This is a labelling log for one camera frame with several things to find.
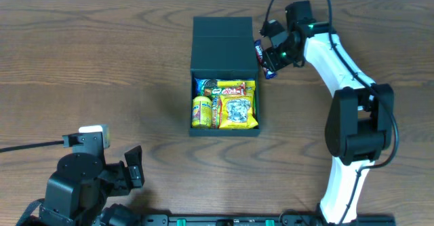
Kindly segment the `purple Dairy Milk bar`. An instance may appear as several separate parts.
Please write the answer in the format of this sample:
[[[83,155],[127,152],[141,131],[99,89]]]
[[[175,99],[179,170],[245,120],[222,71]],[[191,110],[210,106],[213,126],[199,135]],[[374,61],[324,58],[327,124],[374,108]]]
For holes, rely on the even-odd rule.
[[[256,58],[257,58],[258,64],[260,65],[260,67],[261,67],[261,69],[262,69],[262,71],[264,73],[265,79],[275,78],[277,76],[276,72],[271,71],[265,65],[265,61],[264,61],[264,58],[263,58],[263,56],[264,56],[263,55],[264,50],[262,48],[262,44],[261,44],[261,40],[260,39],[255,40],[254,47],[255,47]]]

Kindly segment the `red KitKat bar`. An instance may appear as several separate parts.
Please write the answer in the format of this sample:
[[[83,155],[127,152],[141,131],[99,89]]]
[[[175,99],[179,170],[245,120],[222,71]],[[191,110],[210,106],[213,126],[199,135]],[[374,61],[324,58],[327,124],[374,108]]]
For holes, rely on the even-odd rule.
[[[213,87],[213,88],[205,88],[203,90],[204,96],[219,96],[219,95],[245,95],[245,82],[242,82],[238,86],[229,86],[229,87]]]

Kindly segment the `black gift box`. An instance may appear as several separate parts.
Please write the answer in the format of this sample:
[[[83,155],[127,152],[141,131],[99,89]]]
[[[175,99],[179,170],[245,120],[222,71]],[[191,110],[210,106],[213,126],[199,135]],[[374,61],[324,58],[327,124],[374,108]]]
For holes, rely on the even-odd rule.
[[[259,68],[250,17],[193,18],[191,99],[197,79],[254,80],[255,119],[260,120]]]

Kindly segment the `yellow Hacks candy bag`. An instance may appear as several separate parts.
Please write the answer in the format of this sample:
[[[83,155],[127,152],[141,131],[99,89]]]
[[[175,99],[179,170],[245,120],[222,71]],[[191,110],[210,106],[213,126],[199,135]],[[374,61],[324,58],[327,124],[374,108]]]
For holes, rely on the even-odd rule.
[[[222,80],[217,87],[238,86],[245,82],[245,95],[221,95],[222,111],[219,129],[247,130],[258,126],[256,119],[256,82],[254,80]]]

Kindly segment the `yellow Mentos bottle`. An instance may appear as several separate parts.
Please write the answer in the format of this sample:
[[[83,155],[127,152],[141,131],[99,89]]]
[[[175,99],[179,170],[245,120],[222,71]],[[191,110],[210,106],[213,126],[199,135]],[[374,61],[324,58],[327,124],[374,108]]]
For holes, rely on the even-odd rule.
[[[212,101],[207,96],[197,96],[192,104],[192,128],[211,128]]]

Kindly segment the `Haribo gummy candy bag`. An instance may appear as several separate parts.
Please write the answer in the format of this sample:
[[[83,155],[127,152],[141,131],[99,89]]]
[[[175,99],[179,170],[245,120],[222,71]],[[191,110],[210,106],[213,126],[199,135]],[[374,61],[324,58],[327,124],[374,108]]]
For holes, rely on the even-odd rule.
[[[207,96],[212,101],[212,125],[210,129],[219,129],[221,122],[222,97]]]

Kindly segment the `blue Oreo cookie pack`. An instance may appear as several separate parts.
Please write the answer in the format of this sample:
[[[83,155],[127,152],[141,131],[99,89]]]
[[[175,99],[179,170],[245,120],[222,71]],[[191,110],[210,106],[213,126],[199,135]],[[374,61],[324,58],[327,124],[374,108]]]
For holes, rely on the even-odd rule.
[[[195,92],[198,96],[203,96],[204,90],[206,88],[216,88],[218,86],[217,79],[198,79],[195,78]]]

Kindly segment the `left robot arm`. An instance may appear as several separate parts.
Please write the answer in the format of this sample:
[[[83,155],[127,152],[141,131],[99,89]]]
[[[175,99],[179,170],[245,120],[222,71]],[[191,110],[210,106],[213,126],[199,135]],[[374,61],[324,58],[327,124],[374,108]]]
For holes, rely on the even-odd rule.
[[[107,164],[103,148],[73,147],[50,176],[45,197],[31,202],[18,225],[93,225],[109,197],[129,195],[144,184],[142,148]]]

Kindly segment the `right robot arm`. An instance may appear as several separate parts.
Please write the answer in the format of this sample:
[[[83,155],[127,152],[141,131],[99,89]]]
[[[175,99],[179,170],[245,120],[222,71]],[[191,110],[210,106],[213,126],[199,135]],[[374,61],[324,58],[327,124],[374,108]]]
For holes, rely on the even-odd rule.
[[[260,34],[271,46],[262,65],[276,72],[289,64],[306,62],[318,72],[332,95],[325,125],[325,143],[332,156],[326,192],[315,214],[296,213],[280,220],[283,225],[394,225],[393,216],[358,215],[357,202],[370,170],[391,144],[396,122],[392,116],[394,93],[390,85],[368,77],[340,43],[332,21],[314,19],[309,1],[285,7],[286,26],[266,18]]]

